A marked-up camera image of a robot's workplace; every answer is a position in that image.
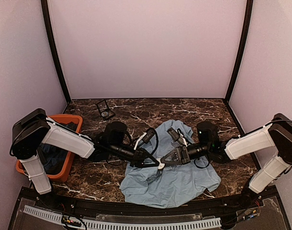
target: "marble tabletop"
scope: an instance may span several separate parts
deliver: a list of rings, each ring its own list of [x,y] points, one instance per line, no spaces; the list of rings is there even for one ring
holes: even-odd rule
[[[210,121],[219,126],[220,140],[239,134],[226,106],[221,99],[109,99],[109,107],[116,116],[109,121],[100,117],[96,103],[100,100],[73,100],[65,114],[83,118],[82,134],[94,137],[102,132],[107,123],[122,121],[128,126],[133,138],[139,137],[147,128],[158,127],[167,120],[181,120],[193,129],[193,140],[197,142],[196,125]],[[121,163],[113,159],[114,164]],[[251,156],[245,155],[228,164],[212,162],[222,181],[213,192],[205,191],[196,199],[217,198],[239,194],[249,177],[257,172]],[[68,180],[53,182],[59,195],[111,202],[124,202],[119,185],[124,179],[126,164],[113,166],[106,162],[90,162],[75,156]]]

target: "marble table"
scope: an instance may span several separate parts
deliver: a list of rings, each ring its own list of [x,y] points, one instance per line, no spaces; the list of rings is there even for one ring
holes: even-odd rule
[[[100,117],[96,103],[100,100],[73,100],[66,114],[83,117],[82,134],[94,137],[102,132],[108,122],[122,121],[127,124],[133,138],[140,136],[149,127],[158,127],[162,122],[181,120],[193,129],[197,141],[196,124],[210,121],[219,126],[220,140],[237,136],[239,131],[221,99],[109,99],[110,108],[116,116],[109,121]],[[257,172],[251,156],[245,155],[228,164],[212,166],[221,177],[219,187],[212,193],[207,190],[196,199],[209,199],[239,194],[247,179]],[[75,157],[70,175],[65,183],[53,182],[59,195],[111,202],[124,202],[119,185],[124,178],[126,164],[112,166],[106,162],[90,162]]]

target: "white vent grille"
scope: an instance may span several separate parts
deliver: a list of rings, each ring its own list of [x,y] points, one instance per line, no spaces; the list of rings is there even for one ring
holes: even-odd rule
[[[24,213],[31,216],[61,225],[62,214],[52,213],[36,207],[25,205]],[[172,224],[120,224],[84,219],[84,223],[90,230],[203,230],[218,228],[221,226],[220,218],[198,220],[192,222],[172,223]]]

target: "wrinkled fabric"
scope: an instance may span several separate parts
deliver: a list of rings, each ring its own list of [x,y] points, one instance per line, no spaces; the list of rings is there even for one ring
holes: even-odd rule
[[[190,127],[181,121],[166,121],[156,129],[159,137],[159,146],[154,153],[156,159],[162,158],[180,146],[168,134],[167,130],[170,127],[175,130],[180,128],[184,136],[193,143],[191,139],[193,131]],[[156,138],[153,137],[148,144],[142,145],[142,148],[152,152],[155,146]],[[207,163],[205,157],[196,161],[200,167],[206,166]],[[221,179],[212,165],[199,169],[193,161],[185,165],[166,165],[160,176],[157,167],[140,169],[130,167],[128,164],[120,189],[126,202],[157,208],[171,208],[179,207],[196,198],[205,189],[210,192],[215,190],[220,182]]]

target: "white wall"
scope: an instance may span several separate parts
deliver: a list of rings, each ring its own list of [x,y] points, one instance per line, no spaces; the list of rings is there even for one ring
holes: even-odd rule
[[[230,101],[245,131],[276,113],[292,119],[292,0],[254,1],[247,45]],[[261,165],[271,157],[258,153]],[[277,181],[292,225],[292,171]]]
[[[245,0],[50,0],[71,97],[224,97]]]
[[[7,229],[26,177],[10,157],[13,124],[41,107],[61,113],[66,102],[50,54],[39,0],[0,0],[0,230]]]

